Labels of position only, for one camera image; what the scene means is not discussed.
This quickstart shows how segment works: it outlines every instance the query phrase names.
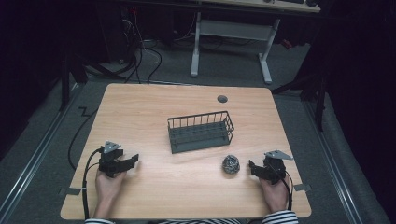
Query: metal frame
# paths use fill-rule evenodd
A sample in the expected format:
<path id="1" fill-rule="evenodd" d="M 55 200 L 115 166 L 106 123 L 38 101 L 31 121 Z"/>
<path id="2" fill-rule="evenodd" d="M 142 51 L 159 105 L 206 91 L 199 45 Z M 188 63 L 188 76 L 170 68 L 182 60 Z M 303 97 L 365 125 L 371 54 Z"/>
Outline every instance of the metal frame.
<path id="1" fill-rule="evenodd" d="M 266 84 L 271 84 L 271 74 L 268 69 L 267 57 L 274 42 L 280 19 L 276 19 L 272 26 L 254 25 L 227 21 L 202 20 L 201 13 L 197 13 L 195 27 L 195 46 L 192 53 L 191 76 L 197 77 L 199 70 L 199 40 L 200 35 L 216 35 L 234 38 L 244 38 L 266 41 L 263 53 L 259 54 L 259 62 L 262 67 L 262 76 Z"/>

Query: person's right hand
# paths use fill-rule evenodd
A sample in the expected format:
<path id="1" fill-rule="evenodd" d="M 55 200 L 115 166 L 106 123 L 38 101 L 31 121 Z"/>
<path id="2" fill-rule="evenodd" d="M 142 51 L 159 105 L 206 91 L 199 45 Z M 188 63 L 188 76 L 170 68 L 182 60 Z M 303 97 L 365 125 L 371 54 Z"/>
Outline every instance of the person's right hand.
<path id="1" fill-rule="evenodd" d="M 268 204 L 271 213 L 284 211 L 287 208 L 289 191 L 285 184 L 279 180 L 276 184 L 271 185 L 271 181 L 260 178 L 262 189 L 264 191 L 264 200 Z"/>
<path id="2" fill-rule="evenodd" d="M 102 171 L 97 171 L 96 193 L 98 196 L 98 203 L 93 218 L 109 218 L 110 211 L 120 193 L 122 181 L 125 176 L 126 171 L 119 173 L 114 178 L 108 177 Z"/>

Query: desk leg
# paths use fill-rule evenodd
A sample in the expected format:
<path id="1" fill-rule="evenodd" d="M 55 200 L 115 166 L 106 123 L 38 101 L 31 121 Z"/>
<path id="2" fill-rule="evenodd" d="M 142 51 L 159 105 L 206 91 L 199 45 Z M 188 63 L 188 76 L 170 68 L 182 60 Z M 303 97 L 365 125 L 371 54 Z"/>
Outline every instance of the desk leg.
<path id="1" fill-rule="evenodd" d="M 265 46 L 265 51 L 264 51 L 264 53 L 259 54 L 260 65 L 262 66 L 262 75 L 264 76 L 264 82 L 266 84 L 272 83 L 271 74 L 270 74 L 270 71 L 268 69 L 268 64 L 267 64 L 267 57 L 270 52 L 271 46 L 274 42 L 274 38 L 275 38 L 277 27 L 279 26 L 279 23 L 280 23 L 280 19 L 276 19 L 274 22 L 274 25 L 270 31 L 270 35 L 267 40 L 267 44 Z"/>
<path id="2" fill-rule="evenodd" d="M 199 36 L 201 33 L 201 12 L 197 12 L 197 22 L 195 25 L 195 46 L 194 52 L 192 53 L 191 62 L 191 76 L 198 76 L 198 66 L 199 66 Z"/>

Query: crumpled aluminum foil ball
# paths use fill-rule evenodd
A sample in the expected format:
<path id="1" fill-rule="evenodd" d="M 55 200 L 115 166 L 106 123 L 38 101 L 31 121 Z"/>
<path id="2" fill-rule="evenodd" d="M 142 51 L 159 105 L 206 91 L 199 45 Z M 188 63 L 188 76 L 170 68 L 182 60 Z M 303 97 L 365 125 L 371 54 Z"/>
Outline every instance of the crumpled aluminum foil ball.
<path id="1" fill-rule="evenodd" d="M 222 167 L 225 173 L 229 174 L 229 175 L 234 175 L 236 173 L 238 173 L 240 167 L 239 167 L 239 160 L 238 158 L 236 158 L 233 155 L 228 155 L 223 163 L 222 163 Z"/>

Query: wooden table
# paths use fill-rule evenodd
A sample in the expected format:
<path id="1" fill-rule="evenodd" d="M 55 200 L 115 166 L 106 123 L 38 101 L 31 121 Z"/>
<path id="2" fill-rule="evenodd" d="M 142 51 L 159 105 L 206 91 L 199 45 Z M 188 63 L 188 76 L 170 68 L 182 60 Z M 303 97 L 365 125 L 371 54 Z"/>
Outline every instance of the wooden table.
<path id="1" fill-rule="evenodd" d="M 220 103 L 219 95 L 228 102 Z M 222 110 L 235 128 L 230 145 L 172 154 L 168 118 Z M 248 160 L 262 166 L 263 153 L 275 149 L 292 156 L 272 94 L 264 88 L 110 84 L 71 188 L 81 188 L 87 159 L 106 140 L 122 144 L 125 158 L 140 155 L 124 180 L 113 218 L 263 217 L 268 208 Z M 236 175 L 221 168 L 230 154 L 241 164 Z M 295 161 L 284 162 L 294 185 L 301 184 Z M 91 213 L 97 200 L 95 173 L 92 168 L 87 177 Z M 293 210 L 298 217 L 311 214 L 304 191 L 294 191 Z M 84 218 L 81 194 L 66 196 L 61 216 Z"/>

